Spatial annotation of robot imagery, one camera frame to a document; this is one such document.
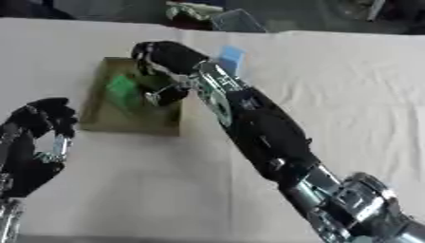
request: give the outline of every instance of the table surface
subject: table surface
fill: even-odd
[[[81,107],[103,57],[174,40],[247,52],[242,78],[284,107],[341,178],[363,171],[425,219],[423,37],[236,34],[154,25],[0,19],[0,111],[66,96]],[[318,242],[195,97],[180,138],[79,131],[65,170],[26,200],[24,234]]]

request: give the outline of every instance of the table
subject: table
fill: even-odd
[[[424,37],[24,19],[1,19],[0,32],[4,117],[46,96],[80,107],[100,60],[128,56],[137,42],[180,41],[210,55],[242,48],[241,77],[298,121],[326,166],[341,178],[377,176],[407,214],[425,219]],[[26,203],[24,234],[319,241],[195,96],[178,139],[78,132],[65,170]]]

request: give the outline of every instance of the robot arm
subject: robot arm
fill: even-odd
[[[65,167],[77,122],[67,102],[51,98],[28,103],[0,125],[0,243],[16,241],[22,198]],[[52,151],[35,153],[35,140],[51,130],[55,132]]]
[[[166,105],[194,90],[241,153],[263,178],[277,183],[324,242],[425,242],[425,227],[402,213],[382,182],[364,173],[337,178],[285,111],[215,60],[173,42],[138,44],[132,57],[142,74],[162,72],[176,81],[146,93],[149,101]]]

